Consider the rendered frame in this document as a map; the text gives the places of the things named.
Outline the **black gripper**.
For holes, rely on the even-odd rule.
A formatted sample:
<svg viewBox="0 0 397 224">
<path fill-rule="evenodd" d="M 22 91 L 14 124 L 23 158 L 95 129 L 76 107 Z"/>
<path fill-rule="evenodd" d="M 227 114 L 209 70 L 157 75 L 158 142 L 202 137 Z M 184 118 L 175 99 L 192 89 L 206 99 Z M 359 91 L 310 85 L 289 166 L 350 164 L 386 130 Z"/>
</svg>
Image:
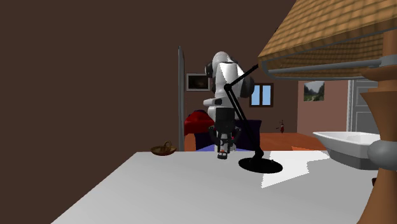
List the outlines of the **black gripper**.
<svg viewBox="0 0 397 224">
<path fill-rule="evenodd" d="M 228 136 L 228 152 L 235 151 L 235 143 L 239 140 L 241 128 L 235 126 L 235 110 L 233 108 L 216 108 L 214 125 L 209 127 L 209 135 L 214 142 L 217 153 L 221 151 L 221 135 Z"/>
</svg>

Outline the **red sofa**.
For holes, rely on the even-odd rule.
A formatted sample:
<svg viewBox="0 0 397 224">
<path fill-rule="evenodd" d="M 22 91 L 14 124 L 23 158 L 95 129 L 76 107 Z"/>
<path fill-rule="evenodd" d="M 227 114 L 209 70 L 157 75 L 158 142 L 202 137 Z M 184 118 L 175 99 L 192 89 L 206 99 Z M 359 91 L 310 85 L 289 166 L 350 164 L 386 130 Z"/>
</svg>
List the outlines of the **red sofa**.
<svg viewBox="0 0 397 224">
<path fill-rule="evenodd" d="M 184 121 L 184 132 L 185 135 L 204 133 L 212 125 L 214 120 L 204 110 L 196 110 Z"/>
</svg>

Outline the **black desk lamp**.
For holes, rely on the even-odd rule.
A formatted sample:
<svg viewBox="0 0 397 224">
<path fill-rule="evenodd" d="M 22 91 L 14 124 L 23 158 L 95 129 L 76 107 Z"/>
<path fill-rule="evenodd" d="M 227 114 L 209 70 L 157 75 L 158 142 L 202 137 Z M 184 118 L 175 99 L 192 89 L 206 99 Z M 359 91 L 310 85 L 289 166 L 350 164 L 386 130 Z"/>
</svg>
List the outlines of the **black desk lamp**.
<svg viewBox="0 0 397 224">
<path fill-rule="evenodd" d="M 253 131 L 251 130 L 251 127 L 246 119 L 246 116 L 237 100 L 237 97 L 235 96 L 232 88 L 234 85 L 238 84 L 241 80 L 243 80 L 245 77 L 249 76 L 253 71 L 258 69 L 258 64 L 254 65 L 251 69 L 246 71 L 242 76 L 238 77 L 231 83 L 227 83 L 224 86 L 225 92 L 235 110 L 237 113 L 237 116 L 239 117 L 239 120 L 242 121 L 244 124 L 244 128 L 247 131 L 247 135 L 249 138 L 249 141 L 251 145 L 254 147 L 254 155 L 252 158 L 243 158 L 239 160 L 239 165 L 241 168 L 251 171 L 251 172 L 256 172 L 260 174 L 274 174 L 281 172 L 283 169 L 283 166 L 279 163 L 276 162 L 272 159 L 267 159 L 264 158 L 264 152 L 260 148 L 260 144 L 256 144 L 256 140 L 254 139 Z"/>
</svg>

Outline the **brown framed window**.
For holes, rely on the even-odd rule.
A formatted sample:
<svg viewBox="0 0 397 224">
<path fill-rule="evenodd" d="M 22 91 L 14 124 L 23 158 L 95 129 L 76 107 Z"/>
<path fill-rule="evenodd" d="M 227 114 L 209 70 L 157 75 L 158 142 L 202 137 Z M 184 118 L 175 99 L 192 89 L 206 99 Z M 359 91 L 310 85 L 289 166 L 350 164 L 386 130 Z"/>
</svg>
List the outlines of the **brown framed window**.
<svg viewBox="0 0 397 224">
<path fill-rule="evenodd" d="M 271 108 L 274 105 L 274 84 L 259 83 L 254 85 L 254 92 L 249 99 L 250 107 Z"/>
</svg>

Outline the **grey upright panel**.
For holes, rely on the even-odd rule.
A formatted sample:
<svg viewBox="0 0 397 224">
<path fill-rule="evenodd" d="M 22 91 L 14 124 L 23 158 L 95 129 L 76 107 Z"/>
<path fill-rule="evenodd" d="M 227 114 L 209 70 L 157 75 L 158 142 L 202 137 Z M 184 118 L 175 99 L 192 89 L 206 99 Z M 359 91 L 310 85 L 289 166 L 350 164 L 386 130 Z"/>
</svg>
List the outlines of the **grey upright panel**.
<svg viewBox="0 0 397 224">
<path fill-rule="evenodd" d="M 178 145 L 179 151 L 185 150 L 185 57 L 181 46 L 178 46 Z"/>
</svg>

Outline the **brown wicker basket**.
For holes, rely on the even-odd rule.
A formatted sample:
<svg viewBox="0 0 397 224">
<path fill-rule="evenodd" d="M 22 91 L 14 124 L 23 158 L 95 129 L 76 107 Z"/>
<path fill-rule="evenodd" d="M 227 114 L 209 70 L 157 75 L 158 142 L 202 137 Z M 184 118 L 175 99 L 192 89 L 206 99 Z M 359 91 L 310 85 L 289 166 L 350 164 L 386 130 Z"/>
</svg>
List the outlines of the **brown wicker basket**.
<svg viewBox="0 0 397 224">
<path fill-rule="evenodd" d="M 150 152 L 158 156 L 168 156 L 173 154 L 175 151 L 177 151 L 177 148 L 173 146 L 170 141 L 166 141 L 163 145 L 154 146 L 150 149 Z"/>
</svg>

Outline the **white rectangular bowl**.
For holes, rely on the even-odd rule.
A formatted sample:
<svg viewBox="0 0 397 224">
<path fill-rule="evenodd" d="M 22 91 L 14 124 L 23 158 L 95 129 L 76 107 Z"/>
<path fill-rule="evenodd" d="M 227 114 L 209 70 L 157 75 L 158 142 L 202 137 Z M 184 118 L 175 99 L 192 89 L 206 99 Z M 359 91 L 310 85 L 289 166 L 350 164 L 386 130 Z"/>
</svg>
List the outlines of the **white rectangular bowl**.
<svg viewBox="0 0 397 224">
<path fill-rule="evenodd" d="M 374 171 L 379 167 L 369 158 L 369 146 L 380 139 L 379 134 L 366 132 L 314 132 L 331 159 L 346 166 Z"/>
</svg>

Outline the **grey panelled door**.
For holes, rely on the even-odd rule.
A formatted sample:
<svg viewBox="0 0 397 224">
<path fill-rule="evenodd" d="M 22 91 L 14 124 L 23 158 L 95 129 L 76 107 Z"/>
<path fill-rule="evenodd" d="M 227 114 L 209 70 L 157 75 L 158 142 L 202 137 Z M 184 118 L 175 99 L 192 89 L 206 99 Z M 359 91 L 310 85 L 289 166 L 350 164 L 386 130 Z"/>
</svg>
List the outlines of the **grey panelled door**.
<svg viewBox="0 0 397 224">
<path fill-rule="evenodd" d="M 366 93 L 370 88 L 376 88 L 377 85 L 376 81 L 366 79 L 349 80 L 346 131 L 379 133 L 373 115 L 361 96 L 361 93 Z"/>
</svg>

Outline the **dark framed wall picture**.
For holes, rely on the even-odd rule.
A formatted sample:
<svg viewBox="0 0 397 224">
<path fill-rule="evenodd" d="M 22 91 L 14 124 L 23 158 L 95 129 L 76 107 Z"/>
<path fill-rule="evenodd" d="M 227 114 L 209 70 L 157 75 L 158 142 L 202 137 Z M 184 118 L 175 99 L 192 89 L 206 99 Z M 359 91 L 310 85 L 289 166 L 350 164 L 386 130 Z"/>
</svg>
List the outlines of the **dark framed wall picture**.
<svg viewBox="0 0 397 224">
<path fill-rule="evenodd" d="M 208 92 L 210 91 L 210 78 L 206 74 L 187 73 L 186 91 Z"/>
</svg>

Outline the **landscape wall picture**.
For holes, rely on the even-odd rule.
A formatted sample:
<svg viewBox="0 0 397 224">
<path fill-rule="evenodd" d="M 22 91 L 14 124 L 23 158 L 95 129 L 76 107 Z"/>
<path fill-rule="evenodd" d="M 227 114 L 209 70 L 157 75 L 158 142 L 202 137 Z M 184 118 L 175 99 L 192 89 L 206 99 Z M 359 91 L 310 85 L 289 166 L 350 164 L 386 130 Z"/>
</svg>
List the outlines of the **landscape wall picture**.
<svg viewBox="0 0 397 224">
<path fill-rule="evenodd" d="M 324 100 L 324 81 L 311 81 L 304 83 L 303 100 L 305 102 Z"/>
</svg>

